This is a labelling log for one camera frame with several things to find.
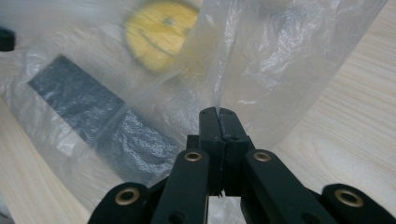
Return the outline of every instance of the light wood surface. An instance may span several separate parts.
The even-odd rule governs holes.
[[[0,99],[0,193],[17,223],[85,223]],[[389,0],[306,117],[277,147],[309,188],[345,183],[396,216],[396,0]]]

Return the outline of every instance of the wrinkled plastic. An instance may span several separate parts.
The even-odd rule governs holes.
[[[144,3],[0,0],[0,25],[17,34],[16,50],[0,52],[0,91],[49,167],[91,211],[119,183],[151,186],[167,176],[187,134],[198,133],[198,113],[206,107],[233,110],[256,147],[274,146],[315,102],[386,0],[190,1],[199,8],[197,21],[160,74],[139,62],[125,41],[125,21]],[[120,169],[134,171],[120,177],[111,165],[117,156],[104,159],[94,141],[84,141],[28,85],[59,55],[125,102],[120,112],[130,108],[143,120],[145,136],[154,130],[174,147],[155,161],[126,146],[134,162]],[[227,204],[226,212],[238,206]],[[229,220],[213,213],[218,208],[211,206],[211,220]]]

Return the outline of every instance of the wooden table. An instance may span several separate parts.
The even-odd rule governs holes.
[[[0,99],[0,193],[17,223],[85,223]],[[389,0],[305,118],[272,150],[307,187],[340,182],[396,216],[396,0]]]

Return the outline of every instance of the yellow smiley face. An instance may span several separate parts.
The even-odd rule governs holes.
[[[136,59],[154,73],[170,67],[195,24],[197,10],[177,2],[155,2],[126,22],[126,40]]]

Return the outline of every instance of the smiley face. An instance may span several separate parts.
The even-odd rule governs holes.
[[[167,70],[195,24],[197,14],[193,7],[171,1],[142,7],[126,22],[126,40],[132,53],[154,73]]]

